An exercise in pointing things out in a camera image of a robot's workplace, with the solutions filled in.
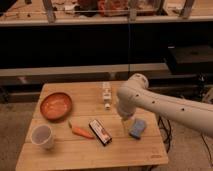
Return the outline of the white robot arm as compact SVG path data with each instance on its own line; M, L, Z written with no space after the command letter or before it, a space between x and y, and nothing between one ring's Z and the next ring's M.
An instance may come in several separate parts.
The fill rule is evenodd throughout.
M121 118L127 120L142 108L213 138L213 105L154 93L148 86L148 79L136 73L117 89Z

